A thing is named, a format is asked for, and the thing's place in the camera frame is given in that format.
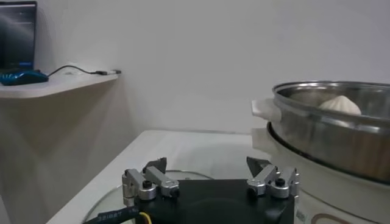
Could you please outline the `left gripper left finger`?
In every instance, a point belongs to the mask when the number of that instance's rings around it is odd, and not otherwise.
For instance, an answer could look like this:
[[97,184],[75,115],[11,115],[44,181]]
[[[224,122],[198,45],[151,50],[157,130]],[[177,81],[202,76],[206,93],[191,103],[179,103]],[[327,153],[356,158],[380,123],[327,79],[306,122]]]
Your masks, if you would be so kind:
[[166,176],[166,158],[149,161],[141,171],[126,169],[122,174],[122,200],[125,206],[135,200],[152,201],[158,196],[177,198],[179,182]]

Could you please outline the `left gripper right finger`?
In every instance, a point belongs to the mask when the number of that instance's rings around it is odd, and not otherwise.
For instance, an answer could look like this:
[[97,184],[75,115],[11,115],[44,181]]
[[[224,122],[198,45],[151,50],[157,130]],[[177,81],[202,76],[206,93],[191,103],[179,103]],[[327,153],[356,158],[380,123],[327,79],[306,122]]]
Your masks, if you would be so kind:
[[247,186],[254,197],[270,194],[278,199],[299,198],[300,173],[296,168],[279,169],[268,160],[253,157],[247,157],[246,162],[252,174]]

